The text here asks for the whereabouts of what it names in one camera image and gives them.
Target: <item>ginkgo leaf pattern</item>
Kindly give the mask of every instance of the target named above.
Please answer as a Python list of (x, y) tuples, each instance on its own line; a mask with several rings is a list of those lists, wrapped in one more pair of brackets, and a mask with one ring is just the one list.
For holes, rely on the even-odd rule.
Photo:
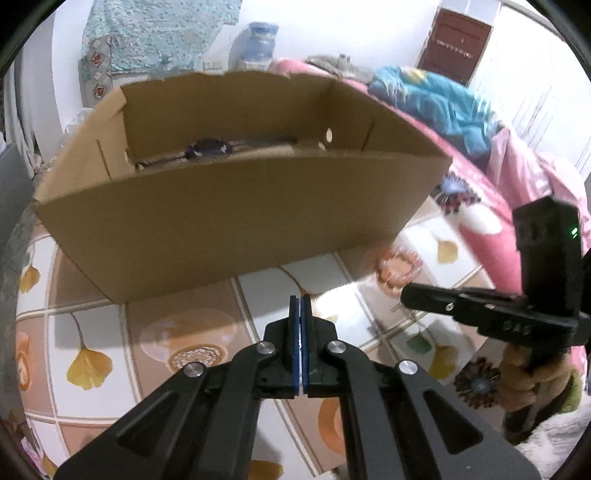
[(37, 285), (37, 283), (39, 283), (40, 278), (41, 274), (39, 273), (39, 270), (32, 265), (29, 265), (21, 277), (18, 289), (21, 293), (28, 293), (35, 285)]
[(457, 364), (457, 348), (453, 345), (435, 345), (435, 356), (429, 375), (435, 380), (443, 380), (454, 373)]
[(70, 313), (80, 336), (80, 352), (70, 365), (66, 378), (68, 382), (83, 390), (99, 388), (113, 370), (112, 360), (104, 353), (91, 350), (84, 343), (82, 329), (73, 313)]
[(33, 267), (33, 258), (35, 257), (35, 244), (31, 245), (31, 253), (29, 255), (29, 261), (25, 273), (22, 274), (21, 282), (18, 289), (21, 293), (28, 293), (31, 289), (39, 283), (41, 274), (39, 270)]
[(283, 465), (267, 460), (251, 460), (248, 480), (277, 480), (283, 475)]
[(43, 458), (41, 459), (41, 466), (45, 470), (45, 473), (50, 479), (53, 479), (57, 472), (57, 465), (49, 460), (49, 457), (43, 452)]
[(450, 240), (437, 241), (437, 262), (454, 263), (457, 260), (457, 245)]

